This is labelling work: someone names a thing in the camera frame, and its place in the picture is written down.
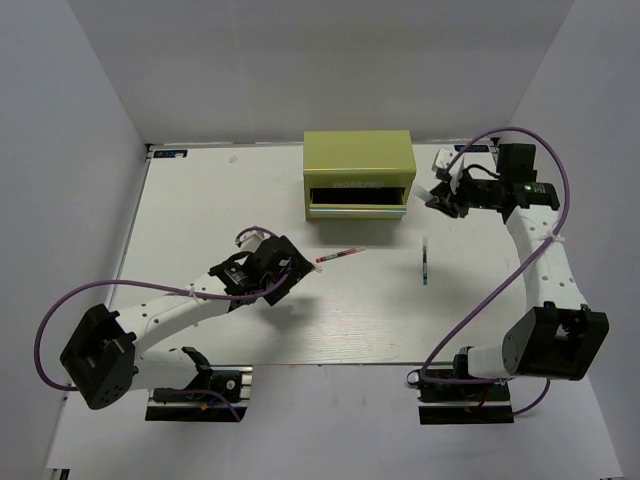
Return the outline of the green metal drawer chest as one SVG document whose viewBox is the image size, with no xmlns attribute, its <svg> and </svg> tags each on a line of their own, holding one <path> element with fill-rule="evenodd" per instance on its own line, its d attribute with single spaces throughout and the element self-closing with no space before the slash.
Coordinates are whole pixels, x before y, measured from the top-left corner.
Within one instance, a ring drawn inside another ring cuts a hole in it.
<svg viewBox="0 0 640 480">
<path fill-rule="evenodd" d="M 305 217 L 400 219 L 416 173 L 407 130 L 307 131 Z"/>
</svg>

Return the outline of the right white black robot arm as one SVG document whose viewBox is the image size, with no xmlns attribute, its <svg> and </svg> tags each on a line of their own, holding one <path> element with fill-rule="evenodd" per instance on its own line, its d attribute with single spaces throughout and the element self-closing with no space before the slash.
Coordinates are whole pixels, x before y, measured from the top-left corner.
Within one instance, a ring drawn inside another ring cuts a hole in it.
<svg viewBox="0 0 640 480">
<path fill-rule="evenodd" d="M 579 381 L 609 331 L 605 313 L 580 292 L 558 232 L 566 212 L 555 187 L 538 181 L 533 144 L 500 147 L 495 171 L 471 175 L 461 153 L 441 149 L 432 169 L 439 179 L 425 204 L 451 218 L 472 209 L 499 213 L 522 267 L 524 315 L 489 346 L 468 346 L 454 358 L 451 384 L 472 399 L 488 383 L 514 377 Z"/>
</svg>

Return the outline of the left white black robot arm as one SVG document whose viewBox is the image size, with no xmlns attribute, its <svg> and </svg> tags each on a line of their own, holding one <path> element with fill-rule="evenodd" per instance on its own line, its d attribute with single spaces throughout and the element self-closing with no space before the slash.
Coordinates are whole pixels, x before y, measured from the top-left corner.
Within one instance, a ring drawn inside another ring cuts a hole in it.
<svg viewBox="0 0 640 480">
<path fill-rule="evenodd" d="M 90 409 L 140 388 L 154 345 L 259 299 L 273 306 L 315 270 L 285 236 L 263 238 L 254 231 L 236 244 L 238 253 L 183 289 L 159 285 L 164 294 L 138 306 L 118 312 L 100 304 L 85 312 L 60 360 Z"/>
</svg>

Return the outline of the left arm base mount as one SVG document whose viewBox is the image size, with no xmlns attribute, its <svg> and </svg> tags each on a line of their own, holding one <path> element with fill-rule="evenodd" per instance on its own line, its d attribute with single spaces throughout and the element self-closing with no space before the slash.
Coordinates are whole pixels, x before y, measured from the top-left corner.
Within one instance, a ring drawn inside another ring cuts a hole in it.
<svg viewBox="0 0 640 480">
<path fill-rule="evenodd" d="M 203 367 L 184 388 L 150 393 L 145 420 L 156 422 L 239 423 L 248 408 L 253 368 Z"/>
</svg>

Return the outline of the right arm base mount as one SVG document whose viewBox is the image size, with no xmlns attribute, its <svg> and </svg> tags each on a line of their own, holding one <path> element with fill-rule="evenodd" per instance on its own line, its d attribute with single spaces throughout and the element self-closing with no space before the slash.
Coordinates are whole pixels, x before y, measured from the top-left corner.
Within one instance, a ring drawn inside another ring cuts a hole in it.
<svg viewBox="0 0 640 480">
<path fill-rule="evenodd" d="M 409 387 L 418 391 L 421 425 L 492 425 L 514 422 L 506 384 L 450 385 L 425 383 L 415 369 L 407 374 Z"/>
</svg>

